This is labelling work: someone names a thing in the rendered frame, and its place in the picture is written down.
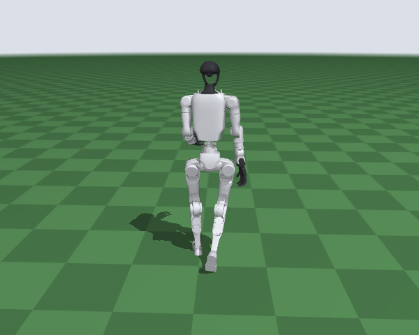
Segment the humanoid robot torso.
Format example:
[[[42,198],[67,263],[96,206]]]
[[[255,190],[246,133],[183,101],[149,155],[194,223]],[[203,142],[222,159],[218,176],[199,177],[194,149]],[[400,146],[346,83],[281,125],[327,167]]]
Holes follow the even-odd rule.
[[[207,141],[199,154],[200,171],[220,171],[221,155],[217,151],[217,143],[212,141],[219,141],[226,127],[225,94],[222,93],[222,89],[218,94],[199,93],[198,89],[198,92],[193,95],[191,107],[193,130],[198,140]]]

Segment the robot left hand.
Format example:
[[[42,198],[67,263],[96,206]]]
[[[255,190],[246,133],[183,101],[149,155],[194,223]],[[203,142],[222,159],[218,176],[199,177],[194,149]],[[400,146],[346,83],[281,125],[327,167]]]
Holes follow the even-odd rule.
[[[204,144],[204,143],[199,144],[199,142],[204,142],[204,141],[198,141],[198,138],[197,138],[196,133],[194,133],[194,137],[196,137],[196,141],[197,141],[194,145],[196,145],[196,146],[197,146],[197,145],[199,145],[199,146],[200,146],[200,145],[203,145],[203,144]],[[192,145],[193,145],[193,144],[192,144]]]

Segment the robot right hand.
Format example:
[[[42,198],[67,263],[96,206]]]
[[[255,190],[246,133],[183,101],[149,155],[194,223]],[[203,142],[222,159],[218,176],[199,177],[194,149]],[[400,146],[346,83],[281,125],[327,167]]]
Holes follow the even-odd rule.
[[[237,166],[239,167],[239,172],[236,176],[236,177],[239,177],[239,175],[240,175],[240,180],[239,180],[239,182],[237,182],[237,184],[239,184],[238,186],[243,186],[247,182],[247,177],[246,177],[247,173],[246,173],[246,170],[245,170],[245,167],[244,167],[245,165],[246,164],[244,162],[244,159],[240,158],[239,159],[239,164],[237,164]]]

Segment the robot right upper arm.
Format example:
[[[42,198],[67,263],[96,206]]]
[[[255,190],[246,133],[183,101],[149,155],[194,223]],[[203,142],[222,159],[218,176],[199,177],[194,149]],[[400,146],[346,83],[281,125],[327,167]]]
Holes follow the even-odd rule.
[[[230,108],[230,134],[240,136],[240,103],[236,96],[224,95],[226,106]]]

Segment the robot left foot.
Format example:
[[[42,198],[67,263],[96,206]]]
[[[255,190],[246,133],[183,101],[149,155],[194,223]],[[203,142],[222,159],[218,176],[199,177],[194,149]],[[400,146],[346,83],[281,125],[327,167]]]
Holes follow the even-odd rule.
[[[199,248],[199,246],[197,246],[197,249],[196,249],[196,247],[195,247],[195,240],[194,240],[193,243],[192,243],[192,247],[193,247],[193,250],[194,250],[194,254],[195,255],[202,255],[203,254],[202,244],[201,243],[200,243],[200,248]]]

